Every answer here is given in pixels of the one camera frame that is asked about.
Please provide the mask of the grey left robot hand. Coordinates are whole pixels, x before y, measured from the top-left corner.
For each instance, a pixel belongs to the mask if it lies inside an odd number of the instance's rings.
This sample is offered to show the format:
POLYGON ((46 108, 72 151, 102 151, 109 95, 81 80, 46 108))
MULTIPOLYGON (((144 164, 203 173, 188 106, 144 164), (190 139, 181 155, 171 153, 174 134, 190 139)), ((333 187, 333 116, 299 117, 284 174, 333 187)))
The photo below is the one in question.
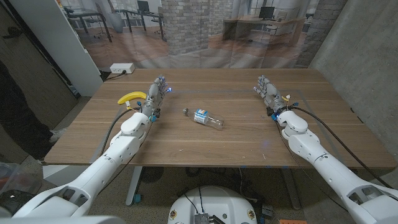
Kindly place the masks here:
POLYGON ((152 115, 158 116, 165 96, 171 91, 172 88, 168 86, 165 77, 159 75, 149 87, 141 113, 148 117, 152 115))

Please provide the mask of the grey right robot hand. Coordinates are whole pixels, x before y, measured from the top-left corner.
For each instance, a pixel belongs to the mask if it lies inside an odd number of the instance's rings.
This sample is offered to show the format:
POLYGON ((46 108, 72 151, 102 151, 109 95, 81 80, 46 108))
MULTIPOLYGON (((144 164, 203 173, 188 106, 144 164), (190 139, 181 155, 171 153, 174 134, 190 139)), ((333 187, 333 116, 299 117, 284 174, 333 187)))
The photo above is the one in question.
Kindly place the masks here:
POLYGON ((265 75, 258 77, 254 91, 264 100, 268 116, 276 118, 287 110, 288 98, 282 96, 280 91, 265 75))

